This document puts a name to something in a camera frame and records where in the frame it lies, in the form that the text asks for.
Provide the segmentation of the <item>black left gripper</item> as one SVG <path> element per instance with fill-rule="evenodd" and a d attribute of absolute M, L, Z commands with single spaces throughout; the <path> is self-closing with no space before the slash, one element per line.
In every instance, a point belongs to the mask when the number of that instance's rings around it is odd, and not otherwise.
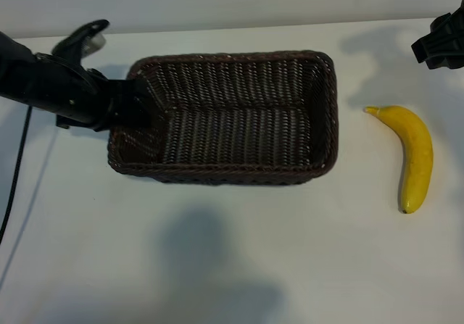
<path fill-rule="evenodd" d="M 120 100 L 112 110 L 112 97 L 100 83 L 108 80 L 83 68 L 81 54 L 63 57 L 36 54 L 37 81 L 34 106 L 61 117 L 59 127 L 89 128 L 96 132 L 110 127 L 149 128 L 160 116 L 148 83 L 143 79 L 109 80 L 109 89 Z"/>

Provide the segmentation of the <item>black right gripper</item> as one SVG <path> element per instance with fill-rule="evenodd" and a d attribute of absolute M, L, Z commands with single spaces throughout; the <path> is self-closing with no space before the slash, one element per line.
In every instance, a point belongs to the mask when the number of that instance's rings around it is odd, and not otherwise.
<path fill-rule="evenodd" d="M 418 39 L 412 50 L 418 62 L 427 62 L 430 70 L 463 68 L 463 8 L 437 17 L 431 33 Z"/>

